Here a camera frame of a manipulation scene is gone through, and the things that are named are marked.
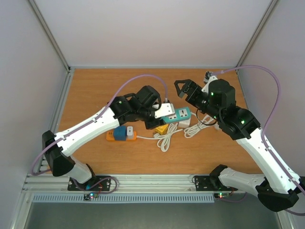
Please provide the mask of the right small circuit board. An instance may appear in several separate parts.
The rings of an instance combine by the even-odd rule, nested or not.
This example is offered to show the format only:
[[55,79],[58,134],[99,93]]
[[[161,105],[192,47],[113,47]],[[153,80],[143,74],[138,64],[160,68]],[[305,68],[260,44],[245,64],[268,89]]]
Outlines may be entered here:
[[214,197],[219,199],[229,198],[230,196],[231,196],[230,193],[224,193],[224,192],[219,192],[214,194]]

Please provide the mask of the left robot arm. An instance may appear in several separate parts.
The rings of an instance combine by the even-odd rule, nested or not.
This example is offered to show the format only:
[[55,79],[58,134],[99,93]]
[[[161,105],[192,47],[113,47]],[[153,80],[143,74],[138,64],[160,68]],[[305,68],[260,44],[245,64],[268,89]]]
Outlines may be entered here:
[[143,121],[146,129],[163,124],[155,115],[157,108],[153,107],[161,103],[160,94],[153,87],[146,85],[137,93],[115,97],[97,114],[68,130],[56,134],[50,130],[46,131],[42,134],[42,147],[52,175],[67,175],[85,190],[94,188],[96,175],[92,168],[73,158],[73,153],[100,134],[127,122]]

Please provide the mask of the aluminium front rail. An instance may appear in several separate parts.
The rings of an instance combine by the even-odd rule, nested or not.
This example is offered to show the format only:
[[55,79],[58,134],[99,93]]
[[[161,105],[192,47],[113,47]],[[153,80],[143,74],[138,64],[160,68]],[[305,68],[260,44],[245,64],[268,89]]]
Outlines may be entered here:
[[[119,193],[195,193],[194,174],[111,174],[118,180]],[[51,174],[27,175],[23,192],[67,193],[69,177],[54,177]]]

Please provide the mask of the teal power strip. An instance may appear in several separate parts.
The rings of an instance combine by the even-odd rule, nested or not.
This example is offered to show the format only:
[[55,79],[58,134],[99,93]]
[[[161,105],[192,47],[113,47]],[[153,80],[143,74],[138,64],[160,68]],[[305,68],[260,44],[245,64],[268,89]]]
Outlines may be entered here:
[[162,117],[162,120],[166,124],[178,123],[180,121],[185,121],[191,118],[191,111],[189,107],[182,107],[175,109],[175,113],[169,116]]

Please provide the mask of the left small circuit board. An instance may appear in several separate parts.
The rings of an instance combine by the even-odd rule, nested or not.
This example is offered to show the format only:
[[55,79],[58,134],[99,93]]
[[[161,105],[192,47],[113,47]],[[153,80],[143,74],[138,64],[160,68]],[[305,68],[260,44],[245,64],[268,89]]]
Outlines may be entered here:
[[84,200],[84,201],[92,201],[92,200],[94,200],[94,199],[97,199],[98,196],[99,196],[98,193],[96,193],[96,192],[91,192],[91,193],[88,193],[88,194],[84,194],[84,195],[83,195],[83,200]]

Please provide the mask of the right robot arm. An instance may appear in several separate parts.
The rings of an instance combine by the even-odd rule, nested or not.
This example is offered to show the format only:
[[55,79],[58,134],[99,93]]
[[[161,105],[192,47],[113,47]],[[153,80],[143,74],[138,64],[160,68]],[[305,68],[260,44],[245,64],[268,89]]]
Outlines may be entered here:
[[205,87],[190,79],[177,80],[174,85],[179,97],[185,96],[189,104],[213,118],[263,173],[250,175],[218,165],[210,173],[212,187],[233,187],[252,194],[273,212],[288,210],[297,203],[298,194],[305,188],[304,177],[293,172],[272,146],[264,145],[267,140],[261,139],[260,123],[249,110],[236,105],[234,87],[223,79],[210,79]]

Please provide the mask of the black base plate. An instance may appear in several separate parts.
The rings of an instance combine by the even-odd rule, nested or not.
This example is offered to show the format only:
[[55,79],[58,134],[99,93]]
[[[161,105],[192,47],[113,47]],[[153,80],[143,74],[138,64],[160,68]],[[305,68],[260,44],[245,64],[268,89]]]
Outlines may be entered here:
[[110,191],[110,185],[112,184],[111,179],[109,176],[96,176],[96,179],[92,182],[87,181],[84,184],[78,183],[70,177],[68,182],[68,191],[103,191],[108,192]]
[[219,180],[211,178],[210,176],[195,175],[192,178],[196,191],[237,191],[237,188],[224,186]]

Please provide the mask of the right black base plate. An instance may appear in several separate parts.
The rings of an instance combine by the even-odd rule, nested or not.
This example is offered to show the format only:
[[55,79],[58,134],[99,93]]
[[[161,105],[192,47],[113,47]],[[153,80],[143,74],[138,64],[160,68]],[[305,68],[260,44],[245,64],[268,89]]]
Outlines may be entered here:
[[192,178],[196,191],[237,191],[237,188],[224,186],[219,180],[211,178],[210,176],[195,175]]

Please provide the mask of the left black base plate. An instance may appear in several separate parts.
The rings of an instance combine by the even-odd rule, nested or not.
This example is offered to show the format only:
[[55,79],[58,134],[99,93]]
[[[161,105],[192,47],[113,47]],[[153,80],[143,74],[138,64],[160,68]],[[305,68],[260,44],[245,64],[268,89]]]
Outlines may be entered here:
[[110,191],[110,185],[112,184],[111,179],[109,176],[96,176],[96,179],[92,182],[87,181],[84,184],[78,183],[70,177],[68,182],[68,191],[103,191],[108,192]]

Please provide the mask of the blue cube socket adapter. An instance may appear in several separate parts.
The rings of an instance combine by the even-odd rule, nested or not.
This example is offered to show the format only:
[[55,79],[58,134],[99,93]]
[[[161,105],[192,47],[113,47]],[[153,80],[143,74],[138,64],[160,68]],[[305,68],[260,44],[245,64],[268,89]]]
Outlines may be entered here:
[[115,141],[126,140],[126,126],[119,126],[113,130],[113,138]]

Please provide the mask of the grey white plug adapter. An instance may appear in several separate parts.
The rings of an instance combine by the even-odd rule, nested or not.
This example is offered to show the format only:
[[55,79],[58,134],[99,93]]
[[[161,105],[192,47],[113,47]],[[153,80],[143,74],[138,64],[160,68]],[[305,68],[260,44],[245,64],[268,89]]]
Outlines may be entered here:
[[128,140],[134,139],[134,130],[132,126],[126,127],[126,138]]

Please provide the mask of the small circuit board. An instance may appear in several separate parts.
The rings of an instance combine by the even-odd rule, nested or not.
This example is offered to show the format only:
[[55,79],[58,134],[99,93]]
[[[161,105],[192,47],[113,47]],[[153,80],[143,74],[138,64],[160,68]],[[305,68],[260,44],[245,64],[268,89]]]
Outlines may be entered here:
[[230,193],[224,193],[224,192],[219,192],[214,194],[214,197],[219,199],[229,198],[230,196],[231,196]]
[[83,195],[83,200],[84,200],[84,201],[92,201],[92,200],[94,200],[94,199],[97,199],[98,196],[99,196],[98,193],[96,193],[96,192],[91,192],[91,193],[88,193],[88,194],[84,194],[84,195]]

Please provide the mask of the yellow plug adapter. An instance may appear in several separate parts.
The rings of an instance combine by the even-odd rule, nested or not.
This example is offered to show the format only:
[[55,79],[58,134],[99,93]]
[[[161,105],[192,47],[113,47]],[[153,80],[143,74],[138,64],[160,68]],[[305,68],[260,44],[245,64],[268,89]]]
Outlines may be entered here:
[[169,125],[165,124],[165,125],[161,125],[155,128],[156,133],[160,134],[160,135],[164,135],[167,134],[167,130],[168,130]]

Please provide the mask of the orange power strip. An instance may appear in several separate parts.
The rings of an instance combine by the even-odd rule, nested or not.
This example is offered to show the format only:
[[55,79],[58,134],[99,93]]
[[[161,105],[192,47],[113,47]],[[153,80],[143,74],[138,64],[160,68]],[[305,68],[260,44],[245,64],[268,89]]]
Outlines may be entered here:
[[114,136],[114,131],[108,131],[106,132],[106,140],[109,142],[118,142],[118,141],[127,141],[127,142],[132,142],[135,141],[137,139],[137,132],[134,131],[133,132],[133,137],[129,138],[126,135],[118,135],[118,136]]

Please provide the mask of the white cube socket adapter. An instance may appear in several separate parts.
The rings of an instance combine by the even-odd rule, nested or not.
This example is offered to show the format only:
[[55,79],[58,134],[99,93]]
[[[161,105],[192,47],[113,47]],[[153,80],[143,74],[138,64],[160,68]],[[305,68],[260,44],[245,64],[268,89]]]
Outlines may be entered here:
[[180,128],[185,129],[185,128],[188,128],[188,127],[190,126],[190,123],[191,123],[191,118],[180,121],[180,122],[178,123],[178,126],[179,126]]

